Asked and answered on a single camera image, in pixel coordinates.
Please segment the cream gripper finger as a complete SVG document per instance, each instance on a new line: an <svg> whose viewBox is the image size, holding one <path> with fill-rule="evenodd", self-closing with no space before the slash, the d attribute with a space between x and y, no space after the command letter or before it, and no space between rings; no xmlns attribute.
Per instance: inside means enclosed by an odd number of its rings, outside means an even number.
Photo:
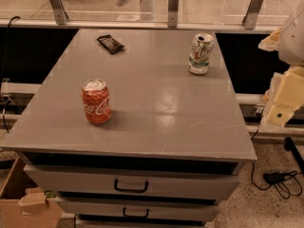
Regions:
<svg viewBox="0 0 304 228"><path fill-rule="evenodd" d="M290 66L275 73L268 90L264 118L268 124L283 127L304 105L304 67Z"/></svg>
<svg viewBox="0 0 304 228"><path fill-rule="evenodd" d="M281 28L277 28L269 36L260 41L258 48L265 51L278 51L280 34Z"/></svg>

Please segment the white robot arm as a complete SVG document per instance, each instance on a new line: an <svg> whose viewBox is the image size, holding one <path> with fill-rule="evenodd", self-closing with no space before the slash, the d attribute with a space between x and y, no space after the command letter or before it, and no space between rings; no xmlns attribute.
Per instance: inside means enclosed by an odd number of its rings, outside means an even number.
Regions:
<svg viewBox="0 0 304 228"><path fill-rule="evenodd" d="M304 105L304 1L258 48L276 50L279 60L290 66L283 74L273 76L263 115L266 123L283 127Z"/></svg>

